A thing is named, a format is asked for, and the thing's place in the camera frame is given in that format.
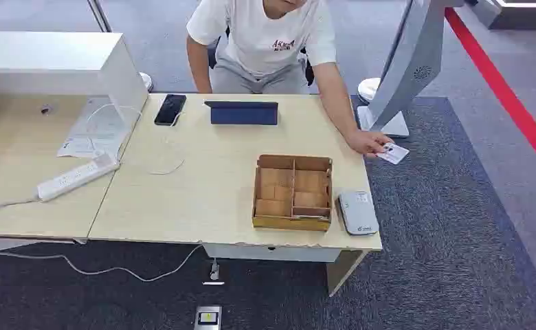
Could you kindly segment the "person's left hand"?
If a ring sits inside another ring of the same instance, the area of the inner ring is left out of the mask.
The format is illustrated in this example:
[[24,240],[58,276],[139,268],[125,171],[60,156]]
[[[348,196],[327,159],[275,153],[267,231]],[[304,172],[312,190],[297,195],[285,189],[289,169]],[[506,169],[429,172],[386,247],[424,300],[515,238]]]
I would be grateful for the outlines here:
[[377,153],[384,153],[384,145],[394,141],[380,132],[354,130],[344,134],[346,143],[352,150],[361,155],[375,157]]

